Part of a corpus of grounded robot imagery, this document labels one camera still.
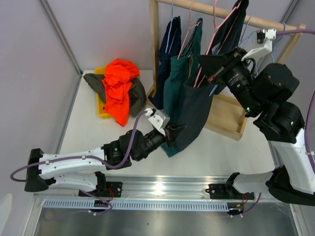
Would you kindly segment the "pink hanger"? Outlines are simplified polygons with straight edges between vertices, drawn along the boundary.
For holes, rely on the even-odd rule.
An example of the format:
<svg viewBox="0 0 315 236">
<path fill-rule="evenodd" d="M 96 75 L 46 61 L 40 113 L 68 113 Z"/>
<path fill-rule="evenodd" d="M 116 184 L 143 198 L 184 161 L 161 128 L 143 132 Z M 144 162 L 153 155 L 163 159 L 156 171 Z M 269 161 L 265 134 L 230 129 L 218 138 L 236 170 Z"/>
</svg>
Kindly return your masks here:
<svg viewBox="0 0 315 236">
<path fill-rule="evenodd" d="M 238 0 L 221 23 L 214 20 L 215 31 L 205 55 L 220 56 L 238 47 L 248 6 L 248 0 Z"/>
<path fill-rule="evenodd" d="M 185 46 L 186 40 L 187 40 L 188 35 L 189 35 L 189 31 L 190 31 L 191 29 L 195 28 L 195 27 L 198 27 L 198 26 L 201 24 L 201 21 L 198 21 L 195 25 L 190 25 L 192 7 L 193 7 L 193 5 L 194 5 L 195 2 L 196 2 L 196 1 L 194 0 L 194 1 L 191 3 L 190 8 L 189 8 L 188 29 L 187 29 L 187 33 L 186 33 L 186 35 L 185 35 L 185 38 L 184 38 L 184 40 L 183 40 L 183 42 L 182 42 L 182 45 L 181 45 L 179 54 L 178 54 L 178 56 L 177 56 L 177 59 L 179 59 L 179 58 L 181 57 L 181 54 L 182 54 L 182 52 L 183 52 L 183 50 L 184 50 L 184 46 Z"/>
</svg>

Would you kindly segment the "orange mesh shorts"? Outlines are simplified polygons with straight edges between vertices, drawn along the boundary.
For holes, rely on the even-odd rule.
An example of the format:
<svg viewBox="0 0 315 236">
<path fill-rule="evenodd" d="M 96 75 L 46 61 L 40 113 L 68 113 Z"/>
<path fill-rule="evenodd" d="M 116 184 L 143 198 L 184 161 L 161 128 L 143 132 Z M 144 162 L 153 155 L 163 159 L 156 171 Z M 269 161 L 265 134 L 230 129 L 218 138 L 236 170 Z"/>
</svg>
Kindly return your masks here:
<svg viewBox="0 0 315 236">
<path fill-rule="evenodd" d="M 115 59 L 104 71 L 102 83 L 106 102 L 103 111 L 124 127 L 129 117 L 129 90 L 132 80 L 139 76 L 138 67 L 130 61 Z"/>
</svg>

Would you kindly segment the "teal green shorts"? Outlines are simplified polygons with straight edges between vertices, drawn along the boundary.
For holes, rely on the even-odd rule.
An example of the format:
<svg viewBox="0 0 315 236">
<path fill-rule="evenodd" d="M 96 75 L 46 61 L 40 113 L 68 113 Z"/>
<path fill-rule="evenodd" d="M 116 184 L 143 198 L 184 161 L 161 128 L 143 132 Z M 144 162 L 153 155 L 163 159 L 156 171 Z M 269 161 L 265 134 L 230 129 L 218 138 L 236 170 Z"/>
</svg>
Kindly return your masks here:
<svg viewBox="0 0 315 236">
<path fill-rule="evenodd" d="M 196 59 L 201 52 L 202 26 L 203 19 L 198 27 L 193 28 L 192 35 L 184 46 L 181 57 L 171 58 L 171 72 L 166 79 L 163 91 L 163 109 L 170 117 L 169 124 L 178 124 L 182 103 L 184 100 L 184 82 L 197 71 L 199 63 Z M 168 148 L 166 144 L 161 147 L 168 157 L 174 156 L 172 148 Z"/>
</svg>

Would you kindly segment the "black shorts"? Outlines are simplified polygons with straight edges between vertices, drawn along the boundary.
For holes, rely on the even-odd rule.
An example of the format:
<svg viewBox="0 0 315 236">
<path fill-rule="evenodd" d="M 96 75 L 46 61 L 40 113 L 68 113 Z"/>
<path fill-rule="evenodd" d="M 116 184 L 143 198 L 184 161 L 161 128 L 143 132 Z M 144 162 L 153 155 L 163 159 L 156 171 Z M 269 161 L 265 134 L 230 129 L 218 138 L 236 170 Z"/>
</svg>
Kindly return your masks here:
<svg viewBox="0 0 315 236">
<path fill-rule="evenodd" d="M 231 13 L 218 25 L 206 55 L 221 56 L 239 45 L 248 6 L 248 0 L 235 2 Z M 208 119 L 216 90 L 216 85 L 207 81 L 200 67 L 184 82 L 184 100 L 178 124 L 185 128 L 173 144 L 173 155 L 183 151 L 199 136 Z"/>
</svg>

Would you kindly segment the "olive green shorts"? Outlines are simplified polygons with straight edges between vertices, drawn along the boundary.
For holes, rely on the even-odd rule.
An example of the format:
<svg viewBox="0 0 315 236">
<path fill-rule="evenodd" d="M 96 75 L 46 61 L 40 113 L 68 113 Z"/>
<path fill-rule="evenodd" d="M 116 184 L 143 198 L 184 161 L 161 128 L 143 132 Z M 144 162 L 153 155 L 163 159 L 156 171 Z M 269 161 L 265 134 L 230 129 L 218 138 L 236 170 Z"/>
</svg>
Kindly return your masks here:
<svg viewBox="0 0 315 236">
<path fill-rule="evenodd" d="M 83 76 L 90 88 L 96 92 L 103 103 L 106 103 L 105 87 L 102 80 L 105 78 L 101 74 L 87 73 Z M 133 79 L 132 86 L 128 91 L 129 95 L 129 114 L 136 117 L 147 101 L 145 89 L 138 78 Z"/>
</svg>

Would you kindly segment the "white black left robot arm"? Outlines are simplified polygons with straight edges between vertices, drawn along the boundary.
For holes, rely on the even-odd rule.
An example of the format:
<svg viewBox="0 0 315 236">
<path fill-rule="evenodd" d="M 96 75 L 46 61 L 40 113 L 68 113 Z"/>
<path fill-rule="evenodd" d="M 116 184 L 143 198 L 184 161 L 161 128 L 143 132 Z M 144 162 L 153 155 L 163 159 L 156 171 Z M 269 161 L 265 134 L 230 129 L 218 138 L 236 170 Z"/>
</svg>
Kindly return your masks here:
<svg viewBox="0 0 315 236">
<path fill-rule="evenodd" d="M 109 144 L 73 154 L 47 154 L 39 148 L 32 149 L 24 190 L 34 193 L 59 187 L 78 189 L 80 196 L 86 193 L 104 196 L 107 190 L 104 170 L 127 168 L 134 161 L 146 159 L 160 146 L 173 145 L 185 128 L 169 124 L 165 134 L 153 129 L 146 135 L 130 130 Z"/>
</svg>

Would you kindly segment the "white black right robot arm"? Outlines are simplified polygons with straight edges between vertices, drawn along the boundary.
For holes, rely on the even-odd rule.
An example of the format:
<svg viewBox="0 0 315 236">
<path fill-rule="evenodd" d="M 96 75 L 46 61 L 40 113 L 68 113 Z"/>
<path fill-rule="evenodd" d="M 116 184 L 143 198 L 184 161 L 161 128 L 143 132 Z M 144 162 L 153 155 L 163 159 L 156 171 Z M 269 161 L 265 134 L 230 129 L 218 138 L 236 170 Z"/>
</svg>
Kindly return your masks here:
<svg viewBox="0 0 315 236">
<path fill-rule="evenodd" d="M 289 102 L 299 80 L 279 63 L 270 63 L 255 75 L 254 56 L 239 47 L 220 56 L 200 55 L 197 60 L 206 78 L 228 87 L 245 116 L 254 118 L 278 157 L 271 171 L 231 174 L 224 185 L 225 198 L 269 193 L 284 203 L 314 206 L 315 164 L 302 141 L 306 125 L 300 109 Z"/>
</svg>

